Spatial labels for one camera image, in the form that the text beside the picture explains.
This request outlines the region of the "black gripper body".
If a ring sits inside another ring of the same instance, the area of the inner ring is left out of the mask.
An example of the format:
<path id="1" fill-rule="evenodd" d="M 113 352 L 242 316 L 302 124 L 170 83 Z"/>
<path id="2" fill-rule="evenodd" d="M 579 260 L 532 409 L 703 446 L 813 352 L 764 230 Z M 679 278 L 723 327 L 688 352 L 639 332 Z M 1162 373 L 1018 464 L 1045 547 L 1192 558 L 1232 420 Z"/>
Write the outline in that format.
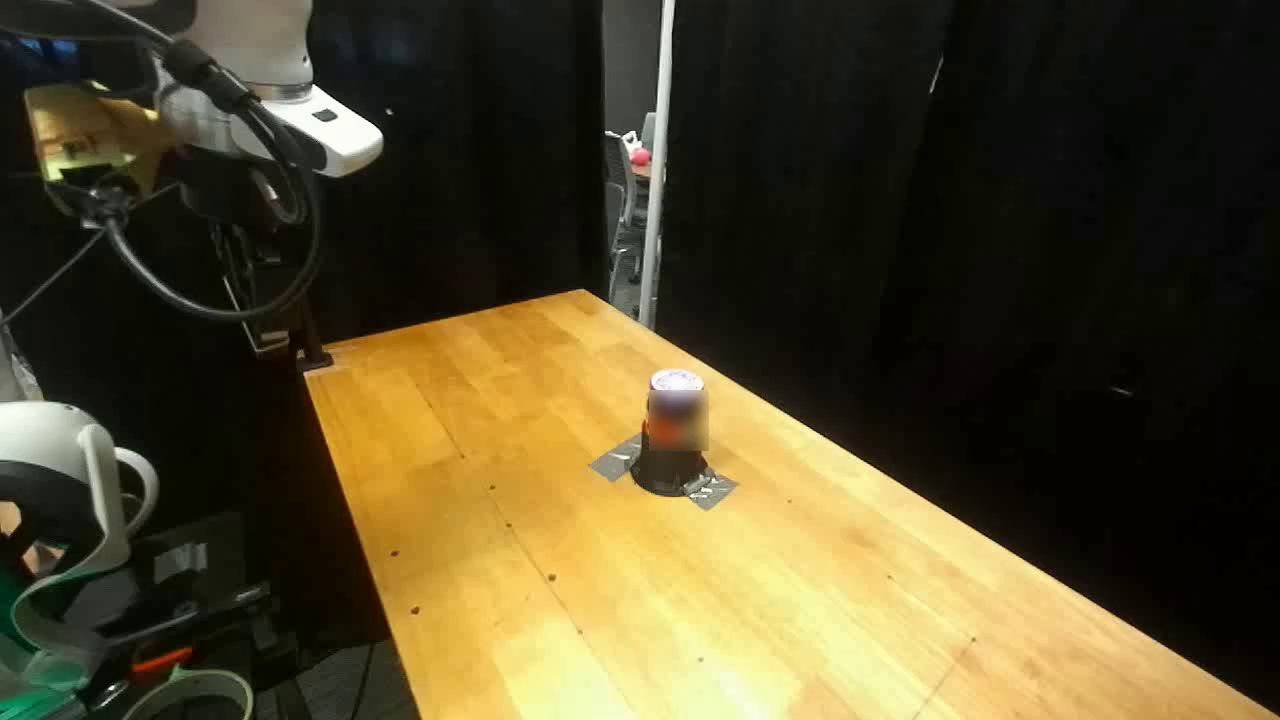
<path id="1" fill-rule="evenodd" d="M 311 253 L 311 213 L 291 173 L 270 161 L 191 148 L 183 205 L 208 224 L 225 269 L 302 269 Z"/>

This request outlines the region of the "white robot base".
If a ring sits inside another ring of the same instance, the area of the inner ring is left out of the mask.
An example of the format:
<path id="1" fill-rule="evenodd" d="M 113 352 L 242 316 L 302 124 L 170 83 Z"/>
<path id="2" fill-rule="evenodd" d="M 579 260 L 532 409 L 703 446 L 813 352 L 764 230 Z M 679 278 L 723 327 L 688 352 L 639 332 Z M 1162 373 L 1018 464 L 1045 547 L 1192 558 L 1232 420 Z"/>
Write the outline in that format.
<path id="1" fill-rule="evenodd" d="M 10 402 L 0 405 L 0 496 L 22 508 L 36 542 L 68 547 L 68 564 L 10 605 L 17 636 L 36 652 L 95 663 L 103 642 L 54 619 L 41 596 L 134 558 L 134 533 L 160 505 L 157 467 L 73 405 Z"/>

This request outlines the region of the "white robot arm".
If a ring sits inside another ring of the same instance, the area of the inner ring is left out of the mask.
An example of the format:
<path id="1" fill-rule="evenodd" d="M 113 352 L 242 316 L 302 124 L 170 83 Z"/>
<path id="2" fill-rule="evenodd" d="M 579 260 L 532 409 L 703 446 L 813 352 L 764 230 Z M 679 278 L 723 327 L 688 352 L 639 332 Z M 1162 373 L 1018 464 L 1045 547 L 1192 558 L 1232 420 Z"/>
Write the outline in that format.
<path id="1" fill-rule="evenodd" d="M 271 161 L 298 218 L 321 230 L 321 176 L 354 176 L 385 132 L 327 98 L 310 53 L 311 0 L 0 0 L 0 30 L 64 39 L 148 39 L 157 113 L 181 143 Z"/>

